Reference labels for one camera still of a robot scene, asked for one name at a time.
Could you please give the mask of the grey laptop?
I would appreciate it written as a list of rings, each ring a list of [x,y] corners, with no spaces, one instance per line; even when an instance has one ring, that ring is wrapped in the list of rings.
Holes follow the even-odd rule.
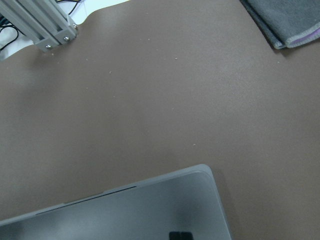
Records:
[[[230,240],[205,164],[9,218],[3,240]]]

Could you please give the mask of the folded grey cloth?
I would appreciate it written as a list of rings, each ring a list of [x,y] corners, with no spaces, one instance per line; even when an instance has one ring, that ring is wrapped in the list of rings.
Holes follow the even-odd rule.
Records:
[[[318,0],[242,0],[273,48],[295,48],[320,38]]]

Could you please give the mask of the aluminium frame post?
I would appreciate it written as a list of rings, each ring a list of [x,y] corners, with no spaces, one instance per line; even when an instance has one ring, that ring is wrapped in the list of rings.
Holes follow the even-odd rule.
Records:
[[[55,0],[2,0],[0,13],[44,52],[77,37],[76,23]]]

